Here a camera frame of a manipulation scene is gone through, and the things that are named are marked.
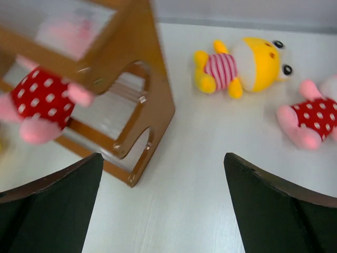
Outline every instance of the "wooden rack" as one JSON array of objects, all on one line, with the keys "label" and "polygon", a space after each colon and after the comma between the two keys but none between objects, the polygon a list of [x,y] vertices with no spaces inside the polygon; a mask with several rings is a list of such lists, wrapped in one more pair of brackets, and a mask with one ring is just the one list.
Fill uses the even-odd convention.
[{"label": "wooden rack", "polygon": [[[91,2],[113,8],[117,12],[86,55],[78,61],[37,44],[32,38],[15,32],[0,22],[0,75],[3,77],[11,68],[15,55],[22,55],[97,95],[109,91],[134,101],[135,109],[116,139],[77,119],[71,119],[68,124],[68,128],[83,140],[95,143],[118,159],[125,158],[141,134],[149,130],[147,144],[132,171],[126,171],[105,160],[105,171],[133,187],[173,117],[175,108],[172,93],[149,0]],[[138,62],[142,62],[143,66],[136,64]],[[124,72],[145,80],[142,91],[134,91],[115,82]],[[0,89],[8,92],[12,86],[2,80]],[[83,157],[95,152],[65,135],[56,142]]]}]

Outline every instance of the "plush toy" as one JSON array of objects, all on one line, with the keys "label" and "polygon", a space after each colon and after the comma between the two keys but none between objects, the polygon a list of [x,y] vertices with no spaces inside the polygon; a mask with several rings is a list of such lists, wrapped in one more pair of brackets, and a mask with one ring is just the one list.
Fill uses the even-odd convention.
[{"label": "plush toy", "polygon": [[[36,40],[80,58],[94,34],[88,18],[80,19],[82,22],[78,22],[78,18],[73,20],[76,23],[47,20],[48,25],[40,27]],[[0,119],[20,123],[20,135],[29,143],[54,140],[67,126],[75,104],[89,106],[94,95],[22,56],[18,56],[17,61],[31,72],[13,91],[0,96]]]},{"label": "plush toy", "polygon": [[320,90],[306,80],[300,85],[306,100],[277,111],[281,128],[299,148],[318,149],[330,134],[337,141],[337,76],[321,84]]},{"label": "plush toy", "polygon": [[195,83],[204,93],[227,89],[233,98],[242,96],[243,88],[258,92],[275,81],[285,81],[293,72],[282,63],[285,46],[280,41],[246,37],[237,42],[229,53],[219,40],[214,42],[216,54],[205,51],[194,54]]}]

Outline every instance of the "tabletop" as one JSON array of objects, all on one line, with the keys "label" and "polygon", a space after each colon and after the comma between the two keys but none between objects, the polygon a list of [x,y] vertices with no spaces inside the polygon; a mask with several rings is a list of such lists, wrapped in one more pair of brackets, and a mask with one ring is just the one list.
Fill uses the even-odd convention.
[{"label": "tabletop", "polygon": [[[104,172],[83,253],[244,252],[223,168],[227,152],[337,197],[336,143],[327,139],[317,151],[299,150],[275,118],[278,106],[302,99],[301,80],[319,84],[337,74],[337,36],[178,24],[159,24],[158,30],[176,114],[135,188]],[[240,100],[197,91],[193,52],[211,53],[214,39],[230,48],[244,36],[282,41],[291,52],[292,80]],[[56,143],[22,143],[17,126],[4,130],[12,144],[0,159],[0,191],[80,159]]]}]

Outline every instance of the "polka dot fabric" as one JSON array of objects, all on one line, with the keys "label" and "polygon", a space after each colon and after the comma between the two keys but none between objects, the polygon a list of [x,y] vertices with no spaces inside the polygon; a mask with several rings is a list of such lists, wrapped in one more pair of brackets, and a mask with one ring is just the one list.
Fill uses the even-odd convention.
[{"label": "polka dot fabric", "polygon": [[37,67],[14,88],[11,97],[23,119],[46,119],[56,122],[62,130],[75,107],[68,98],[68,84],[68,81]]},{"label": "polka dot fabric", "polygon": [[318,98],[295,104],[299,127],[311,128],[324,140],[337,126],[337,103],[329,98]]}]

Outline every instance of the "pink striped shirt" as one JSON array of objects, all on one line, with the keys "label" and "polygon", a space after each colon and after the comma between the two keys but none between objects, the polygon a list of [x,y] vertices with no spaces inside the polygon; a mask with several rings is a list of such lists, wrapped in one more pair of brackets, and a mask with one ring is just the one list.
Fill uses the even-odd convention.
[{"label": "pink striped shirt", "polygon": [[237,77],[237,69],[233,56],[229,54],[211,54],[204,67],[206,74],[214,77],[216,90],[223,90]]}]

